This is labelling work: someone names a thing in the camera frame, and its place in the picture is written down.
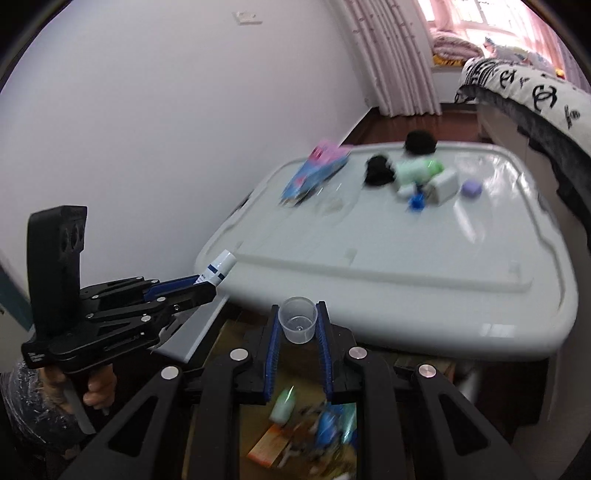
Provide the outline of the person's left hand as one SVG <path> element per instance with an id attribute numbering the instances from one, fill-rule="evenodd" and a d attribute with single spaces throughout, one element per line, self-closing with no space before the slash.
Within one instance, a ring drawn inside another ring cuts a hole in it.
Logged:
<path id="1" fill-rule="evenodd" d="M 65 375 L 57 368 L 41 368 L 38 373 L 45 398 L 61 410 L 72 414 L 72 407 L 64 393 Z M 94 409 L 110 407 L 114 402 L 116 383 L 112 366 L 103 367 L 88 379 L 87 390 L 83 395 L 84 404 Z"/>

